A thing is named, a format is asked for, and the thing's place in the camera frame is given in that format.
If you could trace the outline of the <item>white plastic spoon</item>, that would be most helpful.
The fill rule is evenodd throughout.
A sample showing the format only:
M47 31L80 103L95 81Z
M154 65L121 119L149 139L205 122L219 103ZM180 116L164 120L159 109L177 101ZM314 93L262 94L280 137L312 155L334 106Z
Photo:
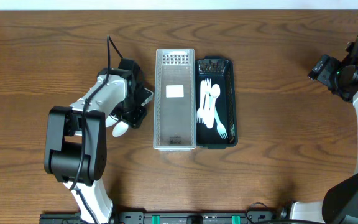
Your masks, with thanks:
M110 114L105 120L105 125L108 128L115 125L118 121L119 120L115 116Z
M120 121L114 126L112 135L117 138L125 134L128 129L129 129L129 125L123 121Z

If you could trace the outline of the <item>white wooden fork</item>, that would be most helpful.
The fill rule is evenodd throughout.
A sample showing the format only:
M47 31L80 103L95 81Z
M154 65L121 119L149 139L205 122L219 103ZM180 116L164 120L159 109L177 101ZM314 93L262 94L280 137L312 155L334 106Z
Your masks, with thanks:
M211 79L210 78L206 78L205 80L205 88L204 88L204 92L205 92L205 103L204 103L204 124L208 126L209 124L209 94L211 91Z
M200 82L200 105L196 112L196 121L197 123L203 123L204 118L204 100L205 100L205 88L206 82L202 80Z

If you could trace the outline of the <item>white wooden spoon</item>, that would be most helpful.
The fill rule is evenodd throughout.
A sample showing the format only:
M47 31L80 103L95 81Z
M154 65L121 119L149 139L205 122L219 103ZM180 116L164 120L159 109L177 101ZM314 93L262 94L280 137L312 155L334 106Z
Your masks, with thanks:
M211 87L211 89L209 91L209 95L207 97L207 98L211 97L211 99L208 102L209 109L208 109L207 117L206 117L206 127L209 129L211 129L213 127L215 104L216 104L217 98L220 96L220 93L221 93L220 86L218 84L214 84Z

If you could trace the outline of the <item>pale mint plastic fork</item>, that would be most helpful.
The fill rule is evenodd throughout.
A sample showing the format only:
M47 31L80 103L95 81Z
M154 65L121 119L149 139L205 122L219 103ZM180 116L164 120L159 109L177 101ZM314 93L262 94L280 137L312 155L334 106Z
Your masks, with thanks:
M221 139L227 139L228 135L227 135L227 131L225 126L222 124L218 112L215 110L214 111L214 121L216 123L216 130L219 134L219 136L221 137Z

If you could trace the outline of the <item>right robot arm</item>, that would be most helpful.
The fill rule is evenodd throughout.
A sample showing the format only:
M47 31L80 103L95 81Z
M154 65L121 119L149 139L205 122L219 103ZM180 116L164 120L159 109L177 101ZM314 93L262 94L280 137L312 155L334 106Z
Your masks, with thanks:
M323 55L308 76L353 105L357 117L358 143L358 35L355 41L348 43L346 51L343 60ZM356 168L350 178L329 189L322 201L293 202L282 209L276 221L358 224L358 147Z

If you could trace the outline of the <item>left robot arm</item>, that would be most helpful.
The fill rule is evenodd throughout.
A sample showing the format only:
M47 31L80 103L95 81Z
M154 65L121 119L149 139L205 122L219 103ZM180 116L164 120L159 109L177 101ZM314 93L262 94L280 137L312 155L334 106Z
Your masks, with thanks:
M147 115L152 91L139 65L127 58L104 68L89 91L70 106L48 114L44 169L73 194L80 211L41 214L40 223L118 223L119 216L104 187L106 129L114 124L137 129Z

